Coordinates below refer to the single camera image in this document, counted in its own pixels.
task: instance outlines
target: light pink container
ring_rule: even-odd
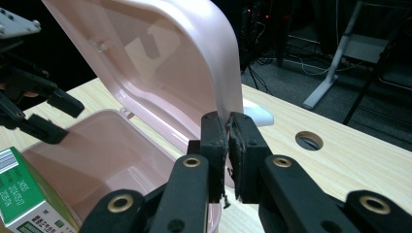
[[[119,102],[181,151],[199,139],[204,114],[243,112],[236,39],[209,0],[44,3]],[[69,131],[23,155],[80,220],[113,190],[146,194],[167,182],[174,159],[122,114],[103,111]],[[209,231],[220,217],[211,205]]]

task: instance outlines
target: black mechanical part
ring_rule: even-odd
[[[186,154],[190,153],[200,154],[200,140],[189,140]]]
[[[224,195],[224,168],[228,153],[226,131],[218,112],[201,119],[200,154],[209,162],[209,202],[219,203]]]
[[[288,226],[279,211],[269,190],[264,186],[261,190],[258,217],[265,232],[288,232]]]
[[[12,50],[15,47],[22,45],[23,40],[20,37],[9,38],[7,40],[0,40],[0,53]]]
[[[32,115],[28,120],[18,124],[17,127],[22,132],[48,144],[59,144],[68,134],[65,129],[37,115]]]
[[[412,217],[389,198],[359,190],[348,194],[346,216],[361,232],[411,232]]]
[[[359,232],[294,159],[268,156],[260,171],[288,232]]]
[[[62,89],[57,89],[50,95],[48,104],[54,106],[71,117],[78,117],[79,114],[81,114],[85,109],[82,102],[67,94]]]
[[[209,163],[188,154],[175,162],[150,232],[206,232]]]
[[[146,218],[146,227],[143,232],[149,232],[153,221],[155,219],[155,213],[157,207],[160,203],[161,197],[163,196],[164,189],[166,184],[158,187],[157,189],[151,191],[145,196],[145,218]]]
[[[0,91],[0,125],[7,129],[19,128],[48,144],[58,144],[67,135],[65,129],[37,115],[25,119],[25,114]]]
[[[2,55],[4,55],[6,60],[8,60],[15,67],[18,67],[20,70],[24,70],[26,72],[32,73],[36,76],[40,76],[45,79],[48,79],[50,76],[49,71],[47,71],[43,67],[39,67],[36,63],[33,63],[29,60],[24,59],[20,57],[19,55],[13,53],[12,51],[8,50],[7,52],[2,53]]]
[[[15,129],[17,122],[24,120],[24,113],[0,91],[0,125]]]
[[[144,201],[142,194],[134,190],[111,192],[87,216],[80,233],[143,232]]]
[[[232,113],[229,135],[229,159],[236,198],[240,197],[245,204],[257,204],[262,186],[259,167],[272,151],[249,116]]]
[[[80,101],[59,89],[55,83],[14,67],[3,67],[0,83],[7,84],[4,93],[15,104],[27,91],[31,91],[49,98],[48,103],[51,106],[71,117],[78,117],[85,109]]]

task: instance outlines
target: green box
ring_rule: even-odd
[[[58,193],[15,148],[0,151],[0,216],[2,233],[79,231]]]

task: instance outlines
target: light wood tabletop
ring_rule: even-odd
[[[412,152],[403,150],[357,130],[315,115],[273,96],[245,85],[243,97],[268,110],[275,123],[259,130],[275,154],[294,158],[322,188],[340,200],[353,190],[378,192],[412,213]],[[43,103],[25,113],[51,119],[61,127],[68,127],[92,113],[103,109],[119,110],[121,105],[106,87],[95,79],[71,91],[86,109],[78,118],[72,118]],[[142,120],[132,122],[157,144],[175,157],[184,153],[157,134]],[[306,150],[295,140],[297,134],[309,137],[314,133],[322,139],[320,150]],[[0,128],[0,150],[14,146],[25,150],[38,140],[18,130]],[[257,205],[242,205],[234,199],[233,189],[227,188],[231,207],[223,210],[220,232],[262,232]]]

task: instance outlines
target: open lid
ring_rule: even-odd
[[[43,1],[119,102],[180,150],[204,114],[243,112],[236,38],[210,0]]]

